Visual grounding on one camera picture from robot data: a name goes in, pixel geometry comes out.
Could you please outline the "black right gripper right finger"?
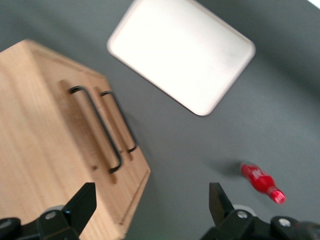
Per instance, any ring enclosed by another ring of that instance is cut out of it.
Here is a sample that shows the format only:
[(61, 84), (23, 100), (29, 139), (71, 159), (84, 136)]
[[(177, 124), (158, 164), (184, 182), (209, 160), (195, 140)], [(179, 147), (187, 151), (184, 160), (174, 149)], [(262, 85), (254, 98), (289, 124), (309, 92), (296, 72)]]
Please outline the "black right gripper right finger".
[(272, 240), (271, 228), (244, 209), (233, 207), (222, 186), (209, 184), (209, 211), (214, 226), (202, 240)]

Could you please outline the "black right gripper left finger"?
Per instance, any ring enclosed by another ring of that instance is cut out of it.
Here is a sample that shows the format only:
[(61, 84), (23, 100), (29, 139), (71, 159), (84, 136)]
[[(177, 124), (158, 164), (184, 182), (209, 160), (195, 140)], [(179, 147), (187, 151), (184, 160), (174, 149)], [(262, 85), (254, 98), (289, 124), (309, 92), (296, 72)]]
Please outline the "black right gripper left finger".
[(36, 220), (39, 239), (78, 240), (96, 208), (96, 185), (87, 182), (61, 210), (49, 210)]

